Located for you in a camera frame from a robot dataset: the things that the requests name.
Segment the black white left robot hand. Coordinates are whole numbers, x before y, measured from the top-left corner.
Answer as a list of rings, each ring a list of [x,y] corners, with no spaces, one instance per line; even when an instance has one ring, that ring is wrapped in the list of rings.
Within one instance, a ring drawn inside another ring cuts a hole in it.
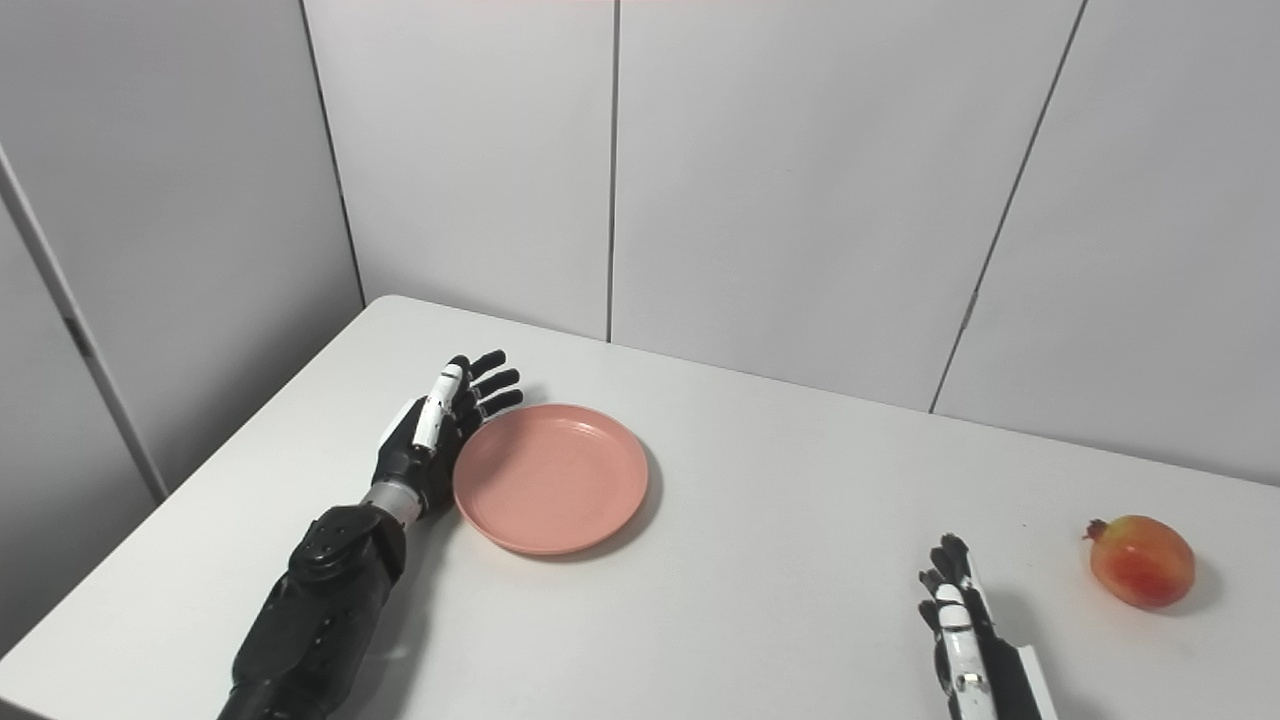
[[[503,350],[474,360],[453,357],[429,391],[406,404],[383,434],[371,488],[362,502],[403,527],[449,507],[461,450],[489,420],[522,404],[518,382],[520,372],[508,364]]]

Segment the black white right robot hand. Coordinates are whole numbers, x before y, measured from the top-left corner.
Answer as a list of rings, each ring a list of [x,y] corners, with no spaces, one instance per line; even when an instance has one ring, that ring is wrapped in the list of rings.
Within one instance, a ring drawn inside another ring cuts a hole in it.
[[[928,597],[918,612],[933,637],[933,666],[951,719],[1057,719],[1043,667],[1029,644],[998,633],[972,551],[954,533],[918,573]]]

